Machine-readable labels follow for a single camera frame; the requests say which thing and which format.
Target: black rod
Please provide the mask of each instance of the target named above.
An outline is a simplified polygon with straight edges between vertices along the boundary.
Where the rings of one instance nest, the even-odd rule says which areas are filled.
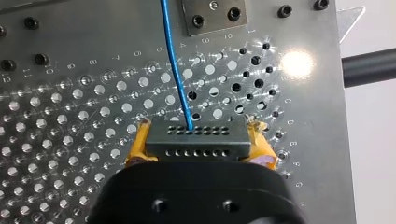
[[[396,78],[396,49],[362,54],[342,61],[346,88]]]

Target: screw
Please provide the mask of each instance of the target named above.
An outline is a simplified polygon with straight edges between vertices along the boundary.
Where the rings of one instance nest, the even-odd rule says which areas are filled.
[[[289,5],[282,6],[277,12],[277,16],[279,18],[287,18],[291,15],[293,8]]]
[[[46,54],[37,54],[35,56],[35,64],[48,65],[49,63],[50,63],[50,58]]]
[[[194,25],[196,28],[202,28],[204,26],[204,23],[204,17],[200,15],[195,15],[194,17],[192,17],[192,25]]]
[[[230,21],[238,21],[241,17],[241,9],[237,7],[232,7],[228,12],[228,19]]]
[[[15,71],[15,69],[17,69],[17,64],[12,60],[3,60],[1,62],[1,68],[7,72]]]
[[[0,36],[5,36],[7,34],[7,29],[4,26],[0,26]]]
[[[33,17],[26,18],[24,24],[28,30],[37,30],[40,27],[40,22]]]
[[[329,0],[317,0],[314,4],[314,9],[317,11],[321,11],[326,9],[330,4]]]

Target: perforated metal plate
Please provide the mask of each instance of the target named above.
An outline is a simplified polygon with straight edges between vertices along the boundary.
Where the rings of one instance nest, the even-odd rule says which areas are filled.
[[[180,1],[170,2],[194,118],[264,120],[308,220],[355,223],[334,1],[315,11],[313,0],[247,0],[246,26],[195,37]],[[283,4],[293,7],[286,19],[276,16]],[[63,1],[1,13],[0,60],[17,69],[1,72],[0,223],[83,223],[123,167],[138,121],[183,120],[160,3]],[[26,17],[40,28],[25,29]],[[35,65],[37,53],[49,65]]]

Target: metal bracket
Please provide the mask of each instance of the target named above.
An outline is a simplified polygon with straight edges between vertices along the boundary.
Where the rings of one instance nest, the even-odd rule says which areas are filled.
[[[183,0],[189,35],[202,35],[248,23],[244,0]]]

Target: blue wire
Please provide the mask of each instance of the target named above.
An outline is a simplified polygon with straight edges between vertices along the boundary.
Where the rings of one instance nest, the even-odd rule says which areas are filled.
[[[173,46],[172,39],[172,26],[169,19],[169,8],[168,8],[168,0],[161,0],[161,7],[163,10],[163,27],[165,29],[165,37],[166,37],[166,47],[168,48],[169,61],[172,65],[172,71],[175,77],[175,82],[178,89],[178,96],[180,98],[181,106],[184,111],[184,116],[186,117],[187,128],[189,130],[193,129],[191,112],[189,108],[189,100],[187,99],[186,92],[184,91],[183,82],[180,77],[180,73],[177,68],[177,59],[175,56],[175,49]]]

